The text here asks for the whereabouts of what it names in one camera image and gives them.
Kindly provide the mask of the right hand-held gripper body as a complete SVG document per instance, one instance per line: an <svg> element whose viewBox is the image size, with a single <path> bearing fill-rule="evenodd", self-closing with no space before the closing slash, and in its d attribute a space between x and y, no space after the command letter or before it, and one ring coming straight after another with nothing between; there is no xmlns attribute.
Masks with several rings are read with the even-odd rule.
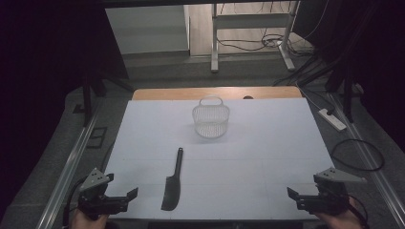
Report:
<svg viewBox="0 0 405 229"><path fill-rule="evenodd" d="M337 216L349 209L349 195L346 183L366 183L364 177L357 177L347 172L330 167L313 176L318 189L316 196L295 193L298 210L305 210L310 214L324 213Z"/></svg>

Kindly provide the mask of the white table mat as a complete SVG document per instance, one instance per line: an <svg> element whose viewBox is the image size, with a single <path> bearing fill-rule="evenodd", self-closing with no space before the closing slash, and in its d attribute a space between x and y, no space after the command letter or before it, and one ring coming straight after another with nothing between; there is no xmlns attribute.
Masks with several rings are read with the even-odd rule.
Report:
<svg viewBox="0 0 405 229"><path fill-rule="evenodd" d="M107 195L139 188L126 219L309 219L287 188L317 192L314 174L332 165L304 98L228 100L227 132L194 130L195 100L131 101L107 165ZM165 181L183 148L181 195L161 210Z"/></svg>

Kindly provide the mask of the black comb with handle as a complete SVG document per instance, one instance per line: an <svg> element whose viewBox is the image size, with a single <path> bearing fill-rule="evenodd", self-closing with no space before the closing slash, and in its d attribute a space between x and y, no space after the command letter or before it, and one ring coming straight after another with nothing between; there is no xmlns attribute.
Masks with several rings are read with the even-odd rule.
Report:
<svg viewBox="0 0 405 229"><path fill-rule="evenodd" d="M181 164L183 148L179 148L174 174L166 178L161 210L173 211L179 203L181 195Z"/></svg>

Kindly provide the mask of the black tripod stand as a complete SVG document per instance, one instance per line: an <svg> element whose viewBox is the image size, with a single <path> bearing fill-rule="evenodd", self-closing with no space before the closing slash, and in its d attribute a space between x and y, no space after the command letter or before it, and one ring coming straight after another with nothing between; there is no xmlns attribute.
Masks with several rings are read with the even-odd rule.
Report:
<svg viewBox="0 0 405 229"><path fill-rule="evenodd" d="M343 113L350 123L353 123L352 118L352 86L353 75L349 60L347 57L338 57L320 71L311 74L309 77L297 83L298 87L304 87L320 76L330 73L329 79L325 84L325 89L328 93L335 93L340 86L343 86Z"/></svg>
<svg viewBox="0 0 405 229"><path fill-rule="evenodd" d="M82 90L83 90L83 105L84 105L84 123L83 126L87 127L93 116L91 92L96 96L105 96L107 89L103 83L106 79L120 88L133 93L136 89L131 85L125 83L118 77L114 77L105 72L85 73L82 77Z"/></svg>

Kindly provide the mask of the white metal desk frame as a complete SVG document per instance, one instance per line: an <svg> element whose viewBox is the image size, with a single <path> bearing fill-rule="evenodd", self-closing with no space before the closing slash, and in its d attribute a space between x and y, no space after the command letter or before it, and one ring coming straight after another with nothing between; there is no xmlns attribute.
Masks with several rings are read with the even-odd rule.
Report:
<svg viewBox="0 0 405 229"><path fill-rule="evenodd" d="M219 71L219 53L218 53L218 30L236 30L236 29L285 29L283 39L277 43L278 50L283 57L287 69L290 72L295 70L288 51L288 39L291 33L292 25L299 6L298 1L294 1L291 9L283 13L262 13L262 14L242 14L242 15L219 15L217 5L212 4L212 25L213 40L211 49L211 72Z"/></svg>

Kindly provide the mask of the person's left hand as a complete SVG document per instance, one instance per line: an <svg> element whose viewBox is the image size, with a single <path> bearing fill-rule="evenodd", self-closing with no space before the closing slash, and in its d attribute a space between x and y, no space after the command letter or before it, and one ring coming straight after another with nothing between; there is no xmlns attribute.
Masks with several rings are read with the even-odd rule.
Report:
<svg viewBox="0 0 405 229"><path fill-rule="evenodd" d="M105 229L108 215L101 215L96 220L89 219L80 210L76 210L70 223L71 229Z"/></svg>

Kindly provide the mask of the wooden table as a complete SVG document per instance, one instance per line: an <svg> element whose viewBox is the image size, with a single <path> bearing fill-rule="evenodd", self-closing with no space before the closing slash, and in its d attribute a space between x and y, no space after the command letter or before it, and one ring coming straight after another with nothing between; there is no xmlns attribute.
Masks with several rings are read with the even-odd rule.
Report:
<svg viewBox="0 0 405 229"><path fill-rule="evenodd" d="M213 88L175 88L175 89L138 89L133 100L197 100L206 95L218 95L222 99L300 98L297 87L213 87Z"/></svg>

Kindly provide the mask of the person's right hand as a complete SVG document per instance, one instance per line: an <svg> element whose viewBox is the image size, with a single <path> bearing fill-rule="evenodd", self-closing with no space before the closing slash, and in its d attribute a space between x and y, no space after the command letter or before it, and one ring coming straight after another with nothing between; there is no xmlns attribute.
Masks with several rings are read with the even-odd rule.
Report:
<svg viewBox="0 0 405 229"><path fill-rule="evenodd" d="M315 216L325 222L329 229L364 229L360 219L350 210L336 216L324 213L315 213Z"/></svg>

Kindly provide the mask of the white power strip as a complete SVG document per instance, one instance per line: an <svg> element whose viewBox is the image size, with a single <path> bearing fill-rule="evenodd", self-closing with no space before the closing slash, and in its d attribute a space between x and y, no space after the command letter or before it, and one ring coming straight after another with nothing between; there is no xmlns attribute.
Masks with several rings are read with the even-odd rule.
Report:
<svg viewBox="0 0 405 229"><path fill-rule="evenodd" d="M347 126L335 115L328 114L327 109L320 110L318 114L320 114L336 131L341 132L347 129Z"/></svg>

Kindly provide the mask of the aluminium floor rail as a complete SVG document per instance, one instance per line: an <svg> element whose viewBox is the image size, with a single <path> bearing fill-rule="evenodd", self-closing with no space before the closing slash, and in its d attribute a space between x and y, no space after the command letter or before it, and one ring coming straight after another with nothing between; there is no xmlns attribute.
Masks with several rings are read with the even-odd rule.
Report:
<svg viewBox="0 0 405 229"><path fill-rule="evenodd" d="M343 104L338 95L327 94L327 97L331 100L331 103L335 106L335 113L347 126L347 132L350 137L362 140L363 137L358 131L354 123L350 123L350 120L343 112ZM371 147L366 146L364 143L357 143L359 156L362 162L372 169L377 166L377 159L372 155ZM405 204L399 198L394 186L387 180L382 170L371 172L371 177L376 185L379 193L385 200L390 212L392 213L399 229L405 229Z"/></svg>
<svg viewBox="0 0 405 229"><path fill-rule="evenodd" d="M94 115L90 118L88 124L81 129L78 139L75 141L75 145L71 150L69 157L67 158L59 179L53 188L53 192L45 206L45 209L42 212L42 215L35 229L53 228L53 224L56 220L58 211L62 206L64 197L69 192L69 186L73 180L75 170L90 138L91 131L95 127L97 119L98 112L95 112Z"/></svg>

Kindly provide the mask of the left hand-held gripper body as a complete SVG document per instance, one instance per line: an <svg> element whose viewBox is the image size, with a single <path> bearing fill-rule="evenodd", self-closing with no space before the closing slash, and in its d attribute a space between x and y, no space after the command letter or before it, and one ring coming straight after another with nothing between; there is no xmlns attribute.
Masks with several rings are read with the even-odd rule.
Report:
<svg viewBox="0 0 405 229"><path fill-rule="evenodd" d="M113 174L104 175L95 168L80 185L77 208L88 218L96 220L100 215L116 215L127 211L128 197L108 197L105 194L113 179Z"/></svg>

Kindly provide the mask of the white plastic mesh basket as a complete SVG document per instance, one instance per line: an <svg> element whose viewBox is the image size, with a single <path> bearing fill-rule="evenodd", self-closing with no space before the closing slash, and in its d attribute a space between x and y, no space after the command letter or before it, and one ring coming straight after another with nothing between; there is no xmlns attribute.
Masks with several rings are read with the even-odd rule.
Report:
<svg viewBox="0 0 405 229"><path fill-rule="evenodd" d="M218 138L226 133L229 116L229 108L217 95L201 98L199 105L192 110L196 133L207 139Z"/></svg>

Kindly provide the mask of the dark curtain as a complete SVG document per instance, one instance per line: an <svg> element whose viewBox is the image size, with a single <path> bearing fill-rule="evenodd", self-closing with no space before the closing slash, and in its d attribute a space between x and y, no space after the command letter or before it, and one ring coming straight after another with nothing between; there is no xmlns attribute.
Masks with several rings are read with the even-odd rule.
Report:
<svg viewBox="0 0 405 229"><path fill-rule="evenodd" d="M293 31L331 62L372 1L376 12L354 46L350 66L364 90L363 106L405 152L405 0L303 0Z"/></svg>
<svg viewBox="0 0 405 229"><path fill-rule="evenodd" d="M83 79L127 75L102 0L0 0L0 178L26 175Z"/></svg>

